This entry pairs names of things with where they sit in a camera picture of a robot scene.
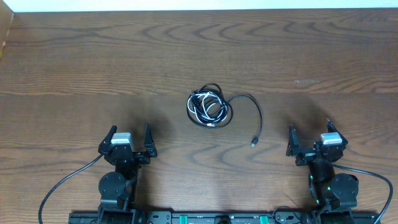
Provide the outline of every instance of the black wire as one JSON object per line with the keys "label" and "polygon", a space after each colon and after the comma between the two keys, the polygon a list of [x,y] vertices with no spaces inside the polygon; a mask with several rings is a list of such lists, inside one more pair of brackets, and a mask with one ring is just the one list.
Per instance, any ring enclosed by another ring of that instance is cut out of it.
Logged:
{"label": "black wire", "polygon": [[[208,86],[215,86],[215,87],[217,87],[218,90],[205,89]],[[200,99],[203,94],[209,94],[206,97],[206,99],[204,99],[204,101],[203,101],[203,99],[202,100]],[[256,105],[257,109],[259,110],[260,130],[259,130],[257,137],[254,138],[254,140],[252,141],[252,147],[254,147],[257,144],[257,142],[260,138],[260,135],[261,135],[261,131],[262,131],[262,113],[261,113],[260,106],[258,105],[256,100],[252,96],[238,95],[238,96],[234,96],[231,99],[229,99],[228,101],[226,101],[224,99],[224,95],[221,90],[221,87],[218,84],[209,83],[209,84],[204,85],[201,89],[194,91],[188,97],[188,101],[187,101],[188,117],[195,125],[202,127],[202,128],[208,128],[208,129],[223,128],[231,122],[232,117],[234,115],[232,106],[230,105],[230,102],[232,100],[234,100],[236,98],[240,98],[240,97],[249,98],[251,101],[253,101],[253,103]],[[220,108],[216,112],[214,112],[212,114],[208,114],[208,109],[213,105],[219,105]],[[197,120],[195,120],[191,116],[192,112],[190,110],[196,112],[195,117],[197,118]],[[225,122],[230,110],[231,110],[231,116],[229,116],[229,119]]]}
{"label": "black wire", "polygon": [[387,182],[387,184],[388,184],[388,186],[389,186],[389,188],[390,188],[390,193],[389,193],[389,195],[388,195],[388,199],[387,199],[386,204],[384,205],[384,207],[383,207],[383,209],[381,210],[380,214],[377,216],[376,220],[373,222],[373,224],[377,224],[377,222],[381,219],[381,217],[382,217],[382,216],[384,215],[384,213],[386,212],[386,210],[387,210],[387,208],[388,208],[388,206],[390,205],[390,202],[391,202],[391,200],[392,200],[393,188],[392,188],[392,183],[390,182],[390,180],[387,179],[387,178],[385,178],[385,177],[383,177],[382,175],[375,174],[375,173],[373,173],[373,172],[369,172],[369,171],[365,171],[365,170],[354,169],[354,168],[350,168],[350,167],[345,167],[345,166],[337,165],[337,164],[334,164],[334,163],[332,163],[332,162],[329,162],[329,161],[326,160],[326,159],[325,159],[325,161],[326,161],[327,163],[331,164],[332,166],[336,167],[336,168],[344,169],[344,170],[349,170],[349,171],[353,171],[353,172],[359,172],[359,173],[361,173],[361,174],[371,175],[371,176],[373,176],[373,177],[378,177],[378,178],[380,178],[380,179],[382,179],[382,180],[384,180],[384,181]]}
{"label": "black wire", "polygon": [[272,212],[271,218],[274,219],[275,223],[280,224],[280,222],[278,222],[278,221],[275,219],[275,212],[276,212],[277,210],[279,210],[280,208],[288,208],[288,209],[290,210],[290,212],[292,212],[293,215],[296,217],[296,219],[299,220],[298,223],[294,223],[294,224],[301,224],[301,219],[299,218],[299,216],[293,211],[293,209],[291,209],[289,206],[286,206],[286,205],[279,206],[279,207],[277,207],[277,208]]}
{"label": "black wire", "polygon": [[43,212],[43,207],[45,202],[47,201],[47,199],[49,199],[50,195],[52,194],[52,192],[57,189],[57,187],[59,187],[62,183],[64,183],[67,179],[73,177],[74,175],[80,173],[81,171],[89,168],[90,166],[92,166],[96,161],[98,161],[101,157],[103,156],[103,154],[99,155],[95,160],[93,160],[91,163],[85,165],[84,167],[82,167],[81,169],[78,169],[76,171],[74,171],[73,173],[67,175],[64,179],[62,179],[60,182],[58,182],[57,184],[55,184],[55,186],[48,192],[48,194],[44,197],[42,203],[40,204],[40,208],[39,208],[39,223],[43,224],[43,220],[42,220],[42,212]]}

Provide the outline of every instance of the black power cord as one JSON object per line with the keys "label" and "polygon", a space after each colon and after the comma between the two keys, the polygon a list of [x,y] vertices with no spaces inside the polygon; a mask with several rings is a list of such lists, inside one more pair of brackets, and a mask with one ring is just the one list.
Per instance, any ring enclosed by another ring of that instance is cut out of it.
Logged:
{"label": "black power cord", "polygon": [[[206,89],[208,86],[215,86],[218,90],[215,89]],[[260,114],[260,130],[259,134],[256,138],[251,142],[251,147],[256,146],[259,141],[261,131],[262,131],[262,114],[261,109],[256,100],[249,95],[238,95],[234,96],[228,101],[224,99],[223,92],[221,91],[221,87],[215,83],[209,83],[203,86],[201,89],[194,91],[189,97],[187,101],[187,114],[189,119],[197,126],[208,128],[208,129],[220,129],[227,126],[234,115],[232,106],[230,102],[233,99],[246,97],[249,98],[253,103],[257,106]],[[220,108],[214,113],[209,113],[209,109],[218,105]]]}
{"label": "black power cord", "polygon": [[58,182],[57,184],[55,184],[55,186],[48,192],[48,194],[44,197],[42,203],[40,204],[40,208],[39,208],[39,223],[43,224],[43,220],[42,220],[42,212],[43,212],[43,207],[45,202],[47,201],[47,199],[49,199],[50,195],[52,194],[52,192],[54,192],[55,189],[57,189],[57,187],[59,187],[62,183],[64,183],[67,179],[73,177],[74,175],[80,173],[81,171],[89,168],[90,166],[92,166],[96,161],[98,161],[101,157],[103,156],[103,154],[99,155],[97,158],[95,158],[95,160],[93,160],[91,163],[85,165],[84,167],[82,167],[81,169],[78,169],[76,171],[74,171],[73,173],[67,175],[64,179],[62,179],[60,182]]}
{"label": "black power cord", "polygon": [[383,177],[382,175],[375,174],[375,173],[373,173],[373,172],[369,172],[369,171],[365,171],[365,170],[354,169],[354,168],[350,168],[350,167],[345,167],[345,166],[337,165],[337,164],[334,164],[334,163],[332,163],[332,162],[329,162],[329,161],[326,160],[326,159],[325,159],[325,161],[326,161],[327,163],[331,164],[332,166],[336,167],[336,168],[344,169],[344,170],[349,170],[349,171],[353,171],[353,172],[359,172],[359,173],[361,173],[361,174],[371,175],[371,176],[373,176],[373,177],[378,177],[378,178],[380,178],[380,179],[382,179],[382,180],[384,180],[384,181],[387,182],[387,184],[388,184],[388,186],[389,186],[389,188],[390,188],[390,193],[389,193],[389,195],[388,195],[388,199],[387,199],[386,204],[384,205],[384,207],[383,207],[383,209],[381,210],[380,214],[377,216],[376,220],[373,222],[373,224],[377,224],[377,222],[381,219],[381,217],[382,217],[382,216],[384,215],[384,213],[386,212],[386,210],[387,210],[387,208],[388,208],[388,206],[390,205],[391,200],[392,200],[393,188],[392,188],[392,183],[390,182],[390,180],[387,179],[387,178],[385,178],[385,177]]}

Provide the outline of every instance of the cable plug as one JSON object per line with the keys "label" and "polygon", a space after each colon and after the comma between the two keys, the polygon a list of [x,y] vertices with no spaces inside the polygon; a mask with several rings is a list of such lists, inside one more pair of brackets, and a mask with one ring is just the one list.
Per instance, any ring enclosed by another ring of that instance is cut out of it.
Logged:
{"label": "cable plug", "polygon": [[257,142],[259,142],[259,139],[258,139],[258,138],[253,139],[253,141],[251,141],[250,146],[251,146],[251,147],[256,146]]}

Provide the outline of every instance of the wooden table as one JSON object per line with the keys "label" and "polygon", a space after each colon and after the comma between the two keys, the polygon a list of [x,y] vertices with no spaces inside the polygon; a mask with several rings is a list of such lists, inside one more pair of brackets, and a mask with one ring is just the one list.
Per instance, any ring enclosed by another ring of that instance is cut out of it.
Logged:
{"label": "wooden table", "polygon": [[[187,118],[191,91],[221,85],[235,117],[220,130]],[[314,204],[307,167],[286,157],[289,124],[303,146],[326,118],[349,141],[339,164],[398,186],[398,10],[16,14],[0,62],[0,223],[37,223],[45,194],[93,160],[112,124],[159,156],[141,169],[138,204],[174,210],[272,210]],[[45,223],[96,210],[100,160],[59,187]],[[356,210],[380,212],[388,187],[359,178]],[[394,197],[383,223],[396,223]]]}

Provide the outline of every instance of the white wall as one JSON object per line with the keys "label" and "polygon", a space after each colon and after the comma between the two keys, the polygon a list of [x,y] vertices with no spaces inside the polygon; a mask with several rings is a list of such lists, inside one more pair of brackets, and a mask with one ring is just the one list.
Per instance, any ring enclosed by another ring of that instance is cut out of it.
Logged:
{"label": "white wall", "polygon": [[14,12],[398,7],[398,0],[4,0]]}

